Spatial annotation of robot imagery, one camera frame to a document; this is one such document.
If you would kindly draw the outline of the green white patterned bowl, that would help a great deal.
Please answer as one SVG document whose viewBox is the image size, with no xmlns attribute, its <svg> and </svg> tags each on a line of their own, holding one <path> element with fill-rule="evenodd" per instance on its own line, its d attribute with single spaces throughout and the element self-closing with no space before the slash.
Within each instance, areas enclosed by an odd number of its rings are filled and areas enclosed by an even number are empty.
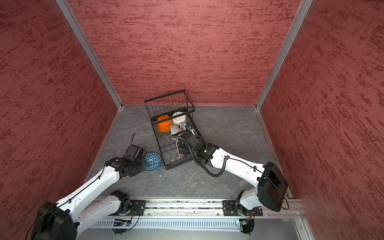
<svg viewBox="0 0 384 240">
<path fill-rule="evenodd" d="M 171 135 L 175 135 L 181 131 L 180 127 L 177 125 L 171 125 L 170 132 Z"/>
</svg>

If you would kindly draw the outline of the orange patterned bowl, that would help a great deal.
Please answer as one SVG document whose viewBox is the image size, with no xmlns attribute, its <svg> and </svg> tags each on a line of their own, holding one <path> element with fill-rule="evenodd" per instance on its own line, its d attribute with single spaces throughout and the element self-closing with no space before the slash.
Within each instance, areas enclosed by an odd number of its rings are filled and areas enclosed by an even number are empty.
<svg viewBox="0 0 384 240">
<path fill-rule="evenodd" d="M 190 150 L 187 145 L 182 141 L 177 142 L 177 149 L 181 159 L 190 154 Z"/>
</svg>

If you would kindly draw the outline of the red white patterned bowl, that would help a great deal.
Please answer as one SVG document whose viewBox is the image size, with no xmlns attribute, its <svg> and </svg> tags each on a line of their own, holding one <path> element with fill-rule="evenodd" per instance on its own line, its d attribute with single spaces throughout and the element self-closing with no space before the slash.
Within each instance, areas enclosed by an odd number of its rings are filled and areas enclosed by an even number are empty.
<svg viewBox="0 0 384 240">
<path fill-rule="evenodd" d="M 180 123 L 180 129 L 182 131 L 185 131 L 188 129 L 188 124 L 185 122 L 185 123 Z"/>
</svg>

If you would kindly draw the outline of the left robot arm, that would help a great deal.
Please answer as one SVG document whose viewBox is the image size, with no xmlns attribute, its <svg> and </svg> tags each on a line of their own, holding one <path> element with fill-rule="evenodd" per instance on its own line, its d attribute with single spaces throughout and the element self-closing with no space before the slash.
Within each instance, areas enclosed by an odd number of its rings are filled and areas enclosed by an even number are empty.
<svg viewBox="0 0 384 240">
<path fill-rule="evenodd" d="M 104 217 L 117 213 L 133 219 L 135 209 L 128 194 L 113 191 L 90 207 L 109 186 L 124 177 L 133 177 L 147 168 L 145 158 L 113 158 L 89 181 L 56 203 L 40 207 L 28 237 L 32 240 L 75 240 L 81 233 Z"/>
</svg>

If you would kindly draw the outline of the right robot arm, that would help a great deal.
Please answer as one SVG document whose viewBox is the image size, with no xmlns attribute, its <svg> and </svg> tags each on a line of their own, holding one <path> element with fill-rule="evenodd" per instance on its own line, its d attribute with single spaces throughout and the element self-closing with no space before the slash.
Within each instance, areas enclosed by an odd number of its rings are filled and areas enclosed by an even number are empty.
<svg viewBox="0 0 384 240">
<path fill-rule="evenodd" d="M 193 161 L 213 178 L 229 172 L 250 183 L 253 188 L 238 194 L 235 209 L 241 216 L 251 216 L 252 210 L 265 207 L 274 212 L 289 210 L 286 197 L 288 182 L 279 167 L 272 162 L 258 164 L 230 154 L 217 145 L 205 143 L 191 131 L 172 135 L 190 153 Z"/>
</svg>

